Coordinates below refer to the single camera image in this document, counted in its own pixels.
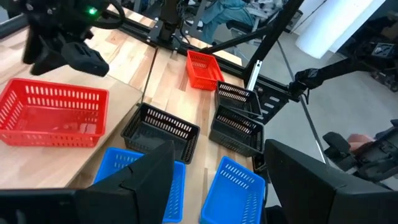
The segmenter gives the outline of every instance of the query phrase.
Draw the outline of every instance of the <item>butcher block table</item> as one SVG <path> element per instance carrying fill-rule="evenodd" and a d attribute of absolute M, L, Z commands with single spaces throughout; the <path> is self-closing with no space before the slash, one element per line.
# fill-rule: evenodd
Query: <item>butcher block table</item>
<path fill-rule="evenodd" d="M 154 21 L 125 9 L 126 17 L 153 27 Z M 93 148 L 12 147 L 0 142 L 0 189 L 82 188 L 92 184 L 107 147 L 125 149 L 122 128 L 137 110 L 148 78 L 155 49 L 118 30 L 92 29 L 94 37 L 86 43 L 99 51 L 109 63 L 106 77 L 81 73 L 68 66 L 35 77 L 29 65 L 21 63 L 27 31 L 21 30 L 0 40 L 0 90 L 10 78 L 30 78 L 50 82 L 102 88 L 109 91 L 106 133 Z M 207 44 L 190 39 L 199 48 Z M 227 52 L 218 56 L 241 64 Z M 198 223 L 218 164 L 228 156 L 252 169 L 245 158 L 208 140 L 215 113 L 214 92 L 194 89 L 185 73 L 186 57 L 159 49 L 144 102 L 200 127 L 192 163 L 187 165 L 182 223 Z M 243 81 L 223 73 L 228 83 L 242 86 Z"/>

